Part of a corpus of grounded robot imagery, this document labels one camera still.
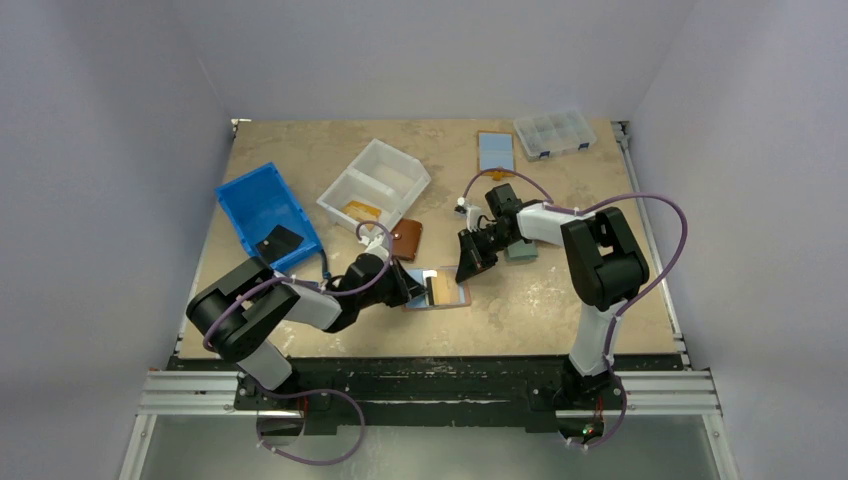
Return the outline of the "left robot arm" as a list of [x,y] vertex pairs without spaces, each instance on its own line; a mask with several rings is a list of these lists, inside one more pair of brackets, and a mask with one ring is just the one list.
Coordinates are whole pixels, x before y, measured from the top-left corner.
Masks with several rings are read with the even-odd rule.
[[395,261],[363,253],[323,288],[278,277],[252,257],[189,301],[186,317],[202,334],[204,347],[237,365],[261,387],[292,390],[296,370],[269,340],[284,322],[337,333],[374,305],[403,306],[427,293]]

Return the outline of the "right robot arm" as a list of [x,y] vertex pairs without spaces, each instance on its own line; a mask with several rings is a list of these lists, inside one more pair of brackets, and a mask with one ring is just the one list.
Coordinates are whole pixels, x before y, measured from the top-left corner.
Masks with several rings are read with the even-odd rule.
[[466,227],[458,234],[456,281],[465,282],[494,267],[500,252],[523,241],[541,241],[565,251],[572,286],[582,302],[575,341],[555,393],[581,400],[605,388],[614,363],[618,311],[649,280],[647,261],[616,207],[593,213],[566,213],[541,200],[523,202],[508,184],[490,190],[492,214],[483,226],[480,207],[459,198],[456,212]]

